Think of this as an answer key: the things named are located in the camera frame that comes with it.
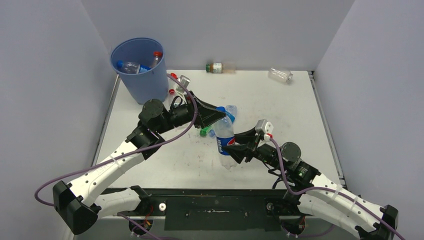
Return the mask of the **Pepsi logo bottle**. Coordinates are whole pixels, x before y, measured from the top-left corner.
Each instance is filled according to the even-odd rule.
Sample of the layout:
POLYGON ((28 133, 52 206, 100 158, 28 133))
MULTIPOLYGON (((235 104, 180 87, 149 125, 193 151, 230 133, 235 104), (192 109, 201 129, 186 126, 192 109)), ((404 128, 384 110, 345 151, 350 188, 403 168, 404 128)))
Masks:
POLYGON ((216 143, 218 149, 219 162, 221 166, 225 169, 230 170, 232 167, 237 166, 237 162, 224 150, 224 147, 227 145, 235 144, 235 135, 234 137, 229 138, 218 138, 218 133, 216 133, 216 143))

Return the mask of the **blue label crushed bottle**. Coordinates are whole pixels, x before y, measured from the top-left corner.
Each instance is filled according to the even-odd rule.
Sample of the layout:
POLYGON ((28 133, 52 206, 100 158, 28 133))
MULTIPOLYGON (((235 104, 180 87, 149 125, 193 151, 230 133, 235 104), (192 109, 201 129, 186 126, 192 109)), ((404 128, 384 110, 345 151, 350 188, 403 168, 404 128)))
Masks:
POLYGON ((208 132, 211 138, 227 139, 234 137, 234 121, 236 119, 238 109, 235 105, 219 106, 216 108, 221 112, 225 112, 226 116, 215 122, 208 132))

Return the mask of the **Pepsi English label bottle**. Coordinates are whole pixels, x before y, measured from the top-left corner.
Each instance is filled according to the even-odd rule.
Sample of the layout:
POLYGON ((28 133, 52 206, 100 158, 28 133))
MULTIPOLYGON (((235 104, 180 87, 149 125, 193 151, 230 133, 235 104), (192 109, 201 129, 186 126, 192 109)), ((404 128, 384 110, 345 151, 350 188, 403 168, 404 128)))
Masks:
POLYGON ((149 71, 151 68, 137 62, 118 60, 116 63, 117 69, 126 74, 140 74, 149 71))

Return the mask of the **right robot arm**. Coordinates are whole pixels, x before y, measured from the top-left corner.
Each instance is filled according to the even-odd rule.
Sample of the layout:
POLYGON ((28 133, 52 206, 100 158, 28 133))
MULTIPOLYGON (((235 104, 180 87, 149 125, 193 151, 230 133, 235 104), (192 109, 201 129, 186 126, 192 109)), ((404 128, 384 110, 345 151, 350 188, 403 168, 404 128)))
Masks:
POLYGON ((286 186, 282 205, 287 213, 315 216, 359 240, 403 239, 397 231, 399 211, 395 207, 372 203, 330 180, 302 160, 296 143, 279 146, 270 133, 261 134, 254 129, 236 134, 232 142, 222 149, 237 163, 257 159, 280 170, 286 186))

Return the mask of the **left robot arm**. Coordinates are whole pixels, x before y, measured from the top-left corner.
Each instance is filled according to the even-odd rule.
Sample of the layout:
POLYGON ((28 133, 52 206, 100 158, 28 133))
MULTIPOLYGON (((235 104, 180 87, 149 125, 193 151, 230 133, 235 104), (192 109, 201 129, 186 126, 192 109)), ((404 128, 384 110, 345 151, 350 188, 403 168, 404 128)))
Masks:
POLYGON ((97 220, 121 212, 144 215, 150 197, 140 186, 112 189, 110 185, 167 144, 162 133, 187 123, 202 129, 226 116, 196 97, 185 95, 185 99, 185 104, 170 109, 158 99, 148 100, 138 115, 137 127, 108 158, 74 180, 53 186, 54 209, 73 234, 80 235, 97 220))

